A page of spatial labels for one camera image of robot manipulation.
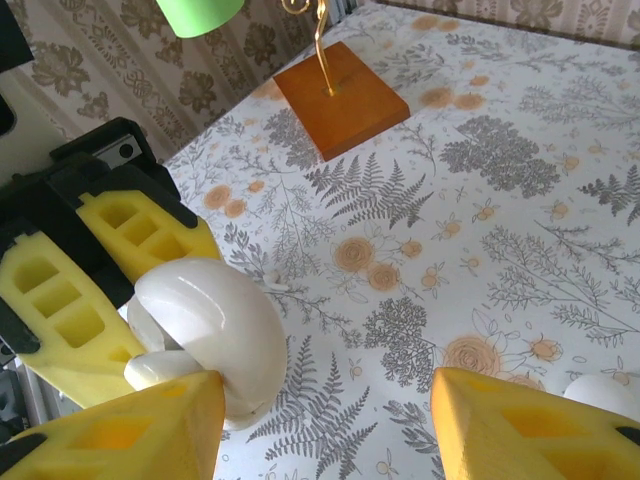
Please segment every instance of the white ceramic object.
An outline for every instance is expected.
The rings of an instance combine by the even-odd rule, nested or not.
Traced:
[[[180,345],[156,323],[135,295],[127,305],[127,323],[147,352],[180,350]]]
[[[169,350],[139,355],[127,362],[124,378],[136,390],[204,370],[188,352]]]
[[[185,258],[142,276],[135,296],[197,364],[222,374],[226,429],[247,428],[269,411],[284,383],[286,340],[278,313],[248,276],[217,260]],[[150,371],[165,367],[160,357],[144,357],[130,361],[130,375],[143,368],[151,379]]]
[[[631,392],[609,377],[582,375],[569,384],[564,398],[624,415],[640,422],[638,402]]]

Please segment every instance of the patterned wallpaper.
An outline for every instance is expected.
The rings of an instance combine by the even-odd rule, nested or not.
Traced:
[[[640,49],[640,0],[377,0],[377,3],[480,17]]]
[[[35,61],[12,72],[71,139],[124,116],[170,158],[312,41],[312,13],[245,0],[197,39],[155,0],[9,0]]]

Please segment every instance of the white tabletop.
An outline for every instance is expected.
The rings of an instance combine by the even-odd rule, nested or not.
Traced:
[[[230,265],[291,285],[286,386],[215,478],[443,479],[441,365],[640,394],[640,53],[376,5],[337,40],[409,120],[323,164],[271,80],[168,163]]]

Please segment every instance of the green lampshade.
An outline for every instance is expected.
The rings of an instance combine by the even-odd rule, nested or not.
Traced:
[[[176,36],[197,37],[227,23],[244,0],[157,0]]]

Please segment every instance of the orange wooden base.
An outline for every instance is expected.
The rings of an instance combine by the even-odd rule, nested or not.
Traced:
[[[325,54],[338,84],[333,97],[315,55],[275,81],[328,161],[409,118],[409,106],[344,43],[331,45]]]

